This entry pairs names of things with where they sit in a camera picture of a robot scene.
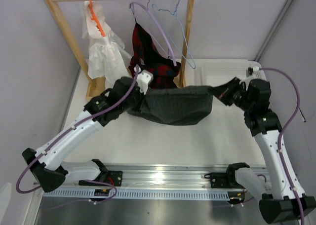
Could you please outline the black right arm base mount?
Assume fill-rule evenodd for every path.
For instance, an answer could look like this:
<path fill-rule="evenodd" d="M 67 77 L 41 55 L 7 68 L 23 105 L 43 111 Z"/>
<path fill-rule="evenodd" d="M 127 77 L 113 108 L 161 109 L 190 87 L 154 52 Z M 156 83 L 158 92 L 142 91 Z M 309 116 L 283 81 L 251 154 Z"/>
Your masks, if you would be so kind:
<path fill-rule="evenodd" d="M 204 174 L 204 178 L 210 181 L 211 188 L 242 189 L 235 177 L 229 173 L 213 172 Z"/>

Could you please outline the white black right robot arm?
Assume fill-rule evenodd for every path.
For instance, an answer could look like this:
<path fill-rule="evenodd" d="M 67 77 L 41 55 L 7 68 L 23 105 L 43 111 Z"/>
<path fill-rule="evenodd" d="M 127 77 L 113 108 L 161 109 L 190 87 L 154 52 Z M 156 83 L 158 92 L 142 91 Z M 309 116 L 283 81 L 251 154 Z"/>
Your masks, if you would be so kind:
<path fill-rule="evenodd" d="M 271 86 L 253 78 L 245 84 L 235 77 L 226 84 L 211 87 L 211 94 L 226 106 L 236 105 L 244 112 L 244 122 L 259 146 L 270 176 L 270 184 L 260 179 L 245 164 L 229 165 L 225 175 L 231 187 L 243 186 L 259 204 L 268 224 L 300 220 L 316 207 L 316 199 L 307 196 L 300 185 L 284 145 L 285 127 L 270 108 Z"/>

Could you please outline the dark grey dotted skirt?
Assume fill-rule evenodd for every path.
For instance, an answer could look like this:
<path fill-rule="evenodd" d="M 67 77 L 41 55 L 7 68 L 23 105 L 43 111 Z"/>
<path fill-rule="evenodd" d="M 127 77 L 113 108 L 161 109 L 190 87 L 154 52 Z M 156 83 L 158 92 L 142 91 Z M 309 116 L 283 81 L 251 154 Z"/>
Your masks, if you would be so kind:
<path fill-rule="evenodd" d="M 143 100 L 127 113 L 173 126 L 196 125 L 212 111 L 209 86 L 149 89 Z"/>

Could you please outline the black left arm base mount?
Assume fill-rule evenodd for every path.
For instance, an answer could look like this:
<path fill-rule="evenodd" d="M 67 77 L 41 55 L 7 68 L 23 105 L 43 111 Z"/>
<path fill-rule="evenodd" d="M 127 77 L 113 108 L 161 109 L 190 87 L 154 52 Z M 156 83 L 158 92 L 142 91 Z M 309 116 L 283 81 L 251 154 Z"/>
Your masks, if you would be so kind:
<path fill-rule="evenodd" d="M 122 171 L 108 171 L 106 175 L 106 182 L 116 187 L 122 184 L 123 172 Z"/>

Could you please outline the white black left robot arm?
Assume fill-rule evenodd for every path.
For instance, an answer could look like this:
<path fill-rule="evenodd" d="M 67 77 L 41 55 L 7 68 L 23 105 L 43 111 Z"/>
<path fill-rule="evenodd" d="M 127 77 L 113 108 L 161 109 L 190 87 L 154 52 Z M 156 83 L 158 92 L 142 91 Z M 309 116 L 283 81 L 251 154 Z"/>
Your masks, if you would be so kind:
<path fill-rule="evenodd" d="M 122 77 L 113 88 L 92 98 L 68 128 L 51 141 L 37 148 L 27 148 L 22 156 L 44 192 L 51 192 L 63 183 L 78 182 L 82 186 L 113 185 L 106 166 L 99 159 L 86 163 L 66 163 L 65 158 L 90 135 L 135 107 L 145 96 L 148 85 L 140 80 Z"/>

